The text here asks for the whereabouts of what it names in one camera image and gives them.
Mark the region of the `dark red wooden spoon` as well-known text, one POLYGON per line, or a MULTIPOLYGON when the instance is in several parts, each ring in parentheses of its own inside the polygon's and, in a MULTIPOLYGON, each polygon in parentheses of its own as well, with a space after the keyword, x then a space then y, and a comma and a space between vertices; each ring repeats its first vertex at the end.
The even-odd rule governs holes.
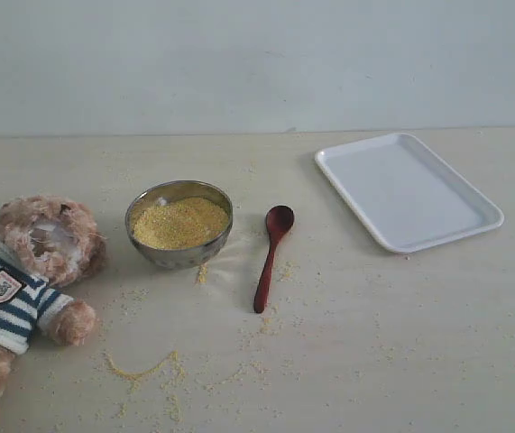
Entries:
POLYGON ((265 217, 265 227, 269 237, 269 250, 253 298, 253 311, 257 314, 262 314, 267 304, 276 249, 283 236, 292 228, 294 220, 293 210, 285 205, 272 207, 265 217))

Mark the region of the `tan teddy bear striped sweater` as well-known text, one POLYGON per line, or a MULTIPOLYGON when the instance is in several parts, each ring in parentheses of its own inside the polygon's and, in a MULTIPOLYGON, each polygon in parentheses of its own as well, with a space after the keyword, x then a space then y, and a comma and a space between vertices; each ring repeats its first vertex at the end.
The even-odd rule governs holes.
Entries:
POLYGON ((97 221, 77 201, 37 195, 0 207, 0 400, 35 332, 77 346, 94 330, 95 310, 64 289, 100 271, 105 258, 97 221))

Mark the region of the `steel bowl of millet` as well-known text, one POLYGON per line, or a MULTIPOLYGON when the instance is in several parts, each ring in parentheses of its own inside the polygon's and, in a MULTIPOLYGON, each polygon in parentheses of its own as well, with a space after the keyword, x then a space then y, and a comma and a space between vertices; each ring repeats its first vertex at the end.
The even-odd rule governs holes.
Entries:
POLYGON ((146 260, 164 270, 206 263, 225 246, 233 203, 220 188, 199 180, 155 185, 129 205, 128 238, 146 260))

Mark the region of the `white rectangular plastic tray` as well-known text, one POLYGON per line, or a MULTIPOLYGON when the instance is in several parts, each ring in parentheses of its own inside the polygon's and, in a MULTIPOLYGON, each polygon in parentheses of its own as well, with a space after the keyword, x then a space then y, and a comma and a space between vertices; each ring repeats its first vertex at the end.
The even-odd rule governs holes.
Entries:
POLYGON ((501 227, 502 210, 413 134, 326 147, 315 162, 372 238, 415 253, 501 227))

